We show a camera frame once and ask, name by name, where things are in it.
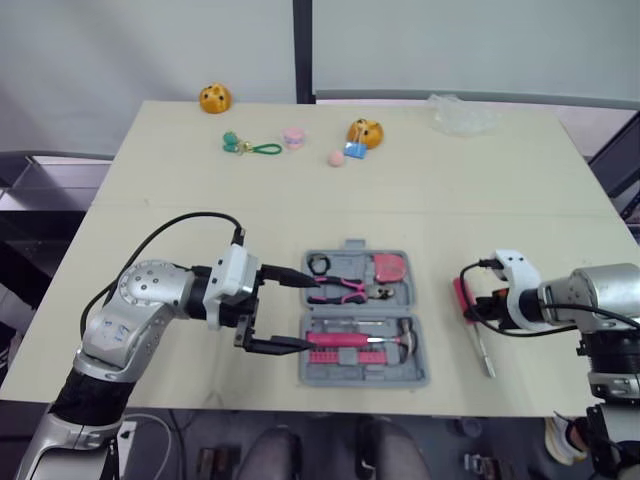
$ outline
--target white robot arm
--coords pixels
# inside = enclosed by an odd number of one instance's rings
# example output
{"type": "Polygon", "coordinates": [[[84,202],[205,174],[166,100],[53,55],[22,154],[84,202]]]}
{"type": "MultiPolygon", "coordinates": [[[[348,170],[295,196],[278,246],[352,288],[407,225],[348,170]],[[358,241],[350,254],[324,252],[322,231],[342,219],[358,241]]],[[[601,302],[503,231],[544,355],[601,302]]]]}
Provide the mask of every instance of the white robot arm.
{"type": "Polygon", "coordinates": [[[234,345],[249,352],[284,355],[312,347],[291,337],[253,338],[257,292],[265,280],[316,285],[295,270],[260,266],[236,243],[212,267],[149,260],[127,268],[89,322],[73,369],[43,416],[16,479],[117,478],[109,459],[127,400],[174,318],[236,328],[234,345]]]}
{"type": "Polygon", "coordinates": [[[585,267],[542,282],[516,250],[497,250],[465,268],[491,268],[509,287],[479,297],[465,316],[510,336],[540,336],[577,329],[578,355],[588,356],[591,392],[604,403],[587,409],[587,439],[595,470],[608,478],[640,478],[640,268],[633,264],[585,267]],[[498,328],[490,325],[498,320],[498,328]],[[534,333],[517,334],[514,329],[534,333]]]}

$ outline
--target pliers handle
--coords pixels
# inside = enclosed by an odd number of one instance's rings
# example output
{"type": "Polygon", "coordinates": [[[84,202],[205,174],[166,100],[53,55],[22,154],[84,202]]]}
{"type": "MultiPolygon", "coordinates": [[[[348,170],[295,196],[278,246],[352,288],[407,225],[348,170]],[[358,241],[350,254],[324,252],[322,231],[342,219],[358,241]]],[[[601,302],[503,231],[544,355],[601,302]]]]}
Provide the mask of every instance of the pliers handle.
{"type": "Polygon", "coordinates": [[[349,293],[347,295],[343,295],[342,297],[308,297],[307,302],[310,304],[332,304],[332,305],[342,305],[344,303],[366,303],[369,296],[366,292],[366,285],[362,280],[359,279],[348,279],[342,277],[333,277],[331,275],[314,277],[314,280],[319,285],[338,285],[346,288],[351,288],[355,290],[354,293],[349,293]]]}

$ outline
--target green keychain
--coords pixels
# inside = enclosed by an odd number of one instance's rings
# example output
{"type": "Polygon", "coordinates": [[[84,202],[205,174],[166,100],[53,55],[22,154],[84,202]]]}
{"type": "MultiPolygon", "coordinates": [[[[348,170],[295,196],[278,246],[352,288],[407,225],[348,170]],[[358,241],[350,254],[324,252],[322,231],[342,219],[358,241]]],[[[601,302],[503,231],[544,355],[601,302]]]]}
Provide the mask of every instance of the green keychain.
{"type": "Polygon", "coordinates": [[[237,153],[242,155],[243,153],[262,153],[263,155],[277,155],[282,152],[282,147],[277,143],[265,143],[263,145],[252,146],[251,143],[244,141],[234,133],[227,132],[222,136],[224,145],[222,149],[225,152],[237,153]]]}

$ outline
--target pink tape measure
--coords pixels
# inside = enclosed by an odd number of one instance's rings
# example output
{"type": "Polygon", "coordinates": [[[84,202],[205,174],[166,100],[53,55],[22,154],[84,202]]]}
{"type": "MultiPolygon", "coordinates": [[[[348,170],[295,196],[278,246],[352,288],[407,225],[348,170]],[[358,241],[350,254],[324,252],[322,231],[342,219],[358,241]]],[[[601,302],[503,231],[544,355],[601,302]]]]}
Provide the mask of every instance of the pink tape measure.
{"type": "Polygon", "coordinates": [[[407,265],[400,255],[393,253],[376,253],[373,256],[376,270],[376,282],[400,282],[407,274],[407,265]]]}

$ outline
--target gray tool case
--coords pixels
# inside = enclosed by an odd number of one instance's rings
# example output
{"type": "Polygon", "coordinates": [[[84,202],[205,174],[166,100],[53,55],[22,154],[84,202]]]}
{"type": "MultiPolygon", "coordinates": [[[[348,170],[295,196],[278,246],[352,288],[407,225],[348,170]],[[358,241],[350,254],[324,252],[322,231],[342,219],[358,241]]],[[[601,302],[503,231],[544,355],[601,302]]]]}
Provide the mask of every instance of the gray tool case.
{"type": "Polygon", "coordinates": [[[419,387],[428,383],[424,336],[418,318],[410,311],[415,304],[415,287],[409,258],[405,252],[365,250],[364,240],[347,240],[341,250],[308,251],[303,259],[302,268],[304,273],[314,276],[307,265],[307,259],[314,254],[324,254],[331,262],[331,267],[325,275],[360,279],[371,285],[375,283],[373,255],[378,253],[399,255],[403,257],[407,266],[407,274],[402,281],[384,284],[394,288],[394,295],[386,300],[369,299],[363,304],[318,305],[310,304],[308,297],[341,297],[352,290],[338,285],[320,285],[305,289],[302,292],[303,302],[309,312],[302,318],[300,337],[307,338],[308,332],[363,333],[375,337],[396,337],[401,333],[400,319],[409,319],[416,341],[413,354],[404,354],[404,347],[391,342],[372,343],[364,349],[341,347],[308,350],[300,354],[300,379],[303,383],[318,387],[390,388],[419,387]],[[386,364],[359,363],[359,351],[384,351],[386,364]],[[312,363],[312,358],[314,361],[319,358],[330,359],[331,363],[312,363]]]}

